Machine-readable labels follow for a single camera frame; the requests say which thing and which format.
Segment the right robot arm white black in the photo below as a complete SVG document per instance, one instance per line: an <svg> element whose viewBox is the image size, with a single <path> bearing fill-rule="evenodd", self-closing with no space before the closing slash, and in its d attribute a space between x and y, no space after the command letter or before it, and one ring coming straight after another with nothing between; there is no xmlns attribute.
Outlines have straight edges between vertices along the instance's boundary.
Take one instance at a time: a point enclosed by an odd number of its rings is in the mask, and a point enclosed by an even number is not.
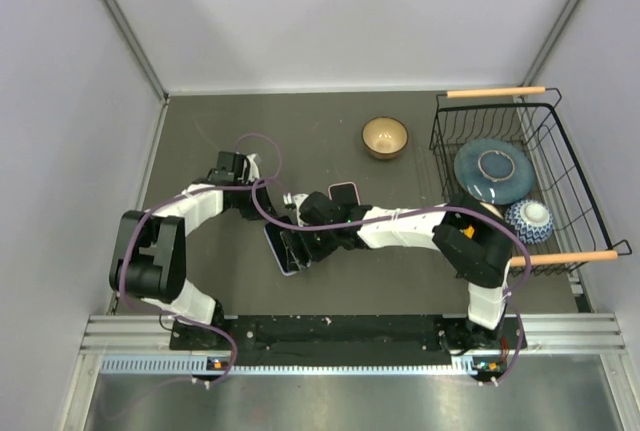
<svg viewBox="0 0 640 431"><path fill-rule="evenodd" d="M503 334L504 290L514 243L498 211L456 195L432 213L413 216L409 209L389 210L362 205L355 197L331 198L321 192L296 195L297 230L265 226L281 272L293 275L333 252L387 247L422 248L440 252L468 283L466 330L456 338L466 348L487 348Z"/></svg>

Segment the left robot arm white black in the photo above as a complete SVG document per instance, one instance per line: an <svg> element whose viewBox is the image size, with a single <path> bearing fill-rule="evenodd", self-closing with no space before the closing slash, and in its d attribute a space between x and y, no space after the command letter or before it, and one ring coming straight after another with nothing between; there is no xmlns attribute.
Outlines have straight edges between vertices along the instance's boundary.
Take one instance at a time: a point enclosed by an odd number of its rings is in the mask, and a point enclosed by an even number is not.
<svg viewBox="0 0 640 431"><path fill-rule="evenodd" d="M251 193L260 178L258 154L222 151L216 166L179 194L145 211L125 212L109 270L111 289L192 326L203 346L220 345L228 329L222 305L187 278L187 237L230 209L249 221L261 218L257 206L273 213L264 185Z"/></svg>

